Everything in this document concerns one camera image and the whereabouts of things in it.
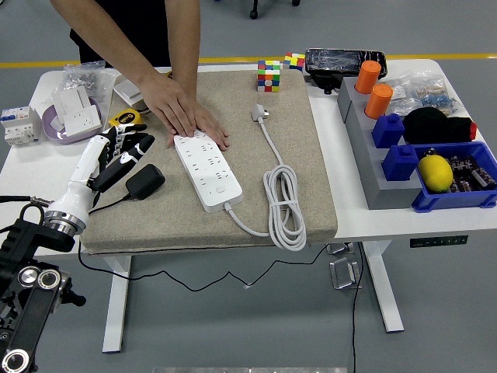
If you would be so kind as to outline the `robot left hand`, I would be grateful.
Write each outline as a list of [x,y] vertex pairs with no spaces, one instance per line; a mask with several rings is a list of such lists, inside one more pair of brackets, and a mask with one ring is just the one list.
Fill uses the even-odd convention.
[[53,202],[44,223],[69,224],[82,232],[96,198],[123,179],[152,146],[145,124],[121,124],[92,137],[75,167],[65,194]]

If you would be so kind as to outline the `person's left hand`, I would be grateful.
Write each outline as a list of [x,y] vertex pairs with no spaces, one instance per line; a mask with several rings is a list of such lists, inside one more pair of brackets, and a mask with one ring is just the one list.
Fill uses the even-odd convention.
[[179,104],[165,111],[166,126],[169,129],[168,146],[173,146],[175,135],[185,135],[191,138],[195,130],[207,134],[221,151],[229,147],[228,133],[216,120],[213,114],[196,100],[192,101],[188,110]]

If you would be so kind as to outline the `person's right hand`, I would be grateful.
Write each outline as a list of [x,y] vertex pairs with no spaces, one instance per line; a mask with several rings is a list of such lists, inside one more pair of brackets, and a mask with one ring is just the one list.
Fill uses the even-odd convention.
[[172,135],[192,136],[196,128],[193,106],[196,87],[181,85],[163,74],[153,72],[135,82],[148,109]]

